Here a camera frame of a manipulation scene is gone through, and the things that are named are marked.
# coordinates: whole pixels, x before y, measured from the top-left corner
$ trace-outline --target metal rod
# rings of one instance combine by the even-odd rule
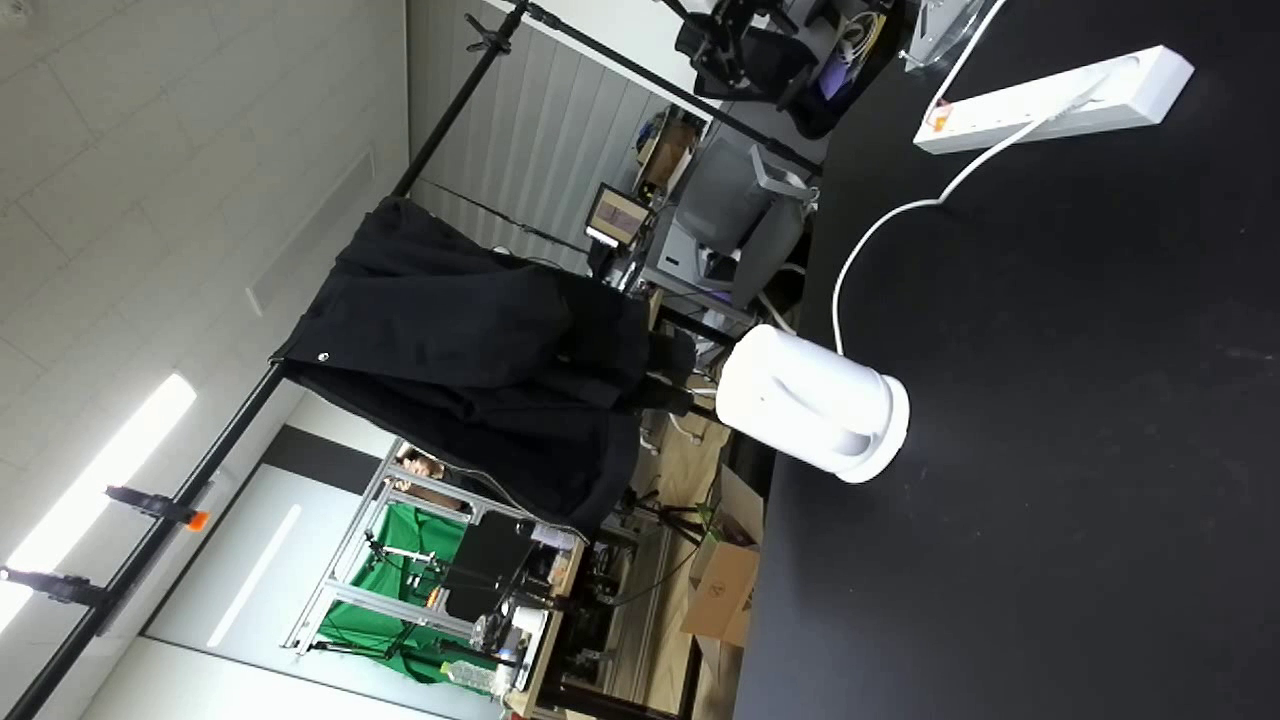
[[[825,165],[815,165],[815,161],[799,156],[794,143],[785,143],[785,141],[775,141],[775,138],[765,138],[760,129],[753,129],[753,124],[744,124],[744,120],[737,120],[737,118],[720,113],[716,103],[710,103],[710,101],[693,95],[690,88],[681,88],[681,86],[671,86],[671,81],[657,76],[653,68],[638,63],[631,57],[623,57],[623,53],[615,53],[615,50],[602,45],[597,37],[587,37],[587,32],[579,32],[579,29],[574,29],[574,26],[565,26],[557,12],[539,10],[539,6],[529,6],[529,18],[531,18],[538,26],[544,26],[547,32],[560,32],[560,37],[567,37],[567,42],[577,42],[577,45],[594,50],[597,57],[606,57],[606,62],[614,62],[614,63],[622,63],[622,68],[638,72],[638,76],[644,76],[647,86],[657,86],[657,88],[665,88],[665,94],[681,95],[686,103],[693,103],[693,109],[699,109],[699,113],[716,118],[720,124],[729,124],[729,129],[737,129],[741,138],[749,138],[749,141],[755,141],[760,150],[767,150],[772,156],[785,156],[785,161],[799,165],[799,167],[804,167],[804,171],[811,171],[811,178],[821,178],[821,171],[825,171]]]
[[[450,129],[456,124],[456,118],[468,109],[468,101],[477,95],[481,81],[487,76],[487,63],[495,57],[508,53],[508,42],[516,37],[525,12],[531,6],[516,0],[516,10],[503,18],[503,26],[495,29],[495,37],[487,42],[481,63],[473,68],[473,76],[464,81],[464,88],[454,95],[454,103],[444,109],[444,118],[435,120],[432,138],[426,141],[426,150],[412,156],[412,165],[405,167],[405,178],[397,181],[392,197],[408,197],[415,178],[426,178],[428,161],[435,156],[435,150],[444,143]]]
[[[248,431],[248,424],[258,422],[258,414],[271,402],[275,385],[283,379],[283,366],[275,361],[258,390],[243,395],[243,403],[236,410],[236,416],[230,422],[230,428],[212,439],[212,449],[202,458],[202,466],[190,471],[183,488],[175,492],[175,504],[190,508],[203,496],[212,471],[230,460],[230,453],[236,449],[236,439]],[[121,566],[121,572],[110,586],[104,606],[88,608],[81,616],[81,623],[73,630],[73,636],[52,653],[52,659],[41,668],[41,677],[26,690],[26,697],[10,708],[10,720],[29,720],[35,718],[47,697],[57,694],[57,685],[73,672],[73,665],[81,659],[81,653],[92,646],[92,636],[101,636],[113,616],[121,612],[121,606],[132,598],[132,590],[144,579],[144,572],[157,566],[157,557],[165,551],[167,535],[181,525],[165,520],[152,525],[150,535],[128,551],[128,559]]]

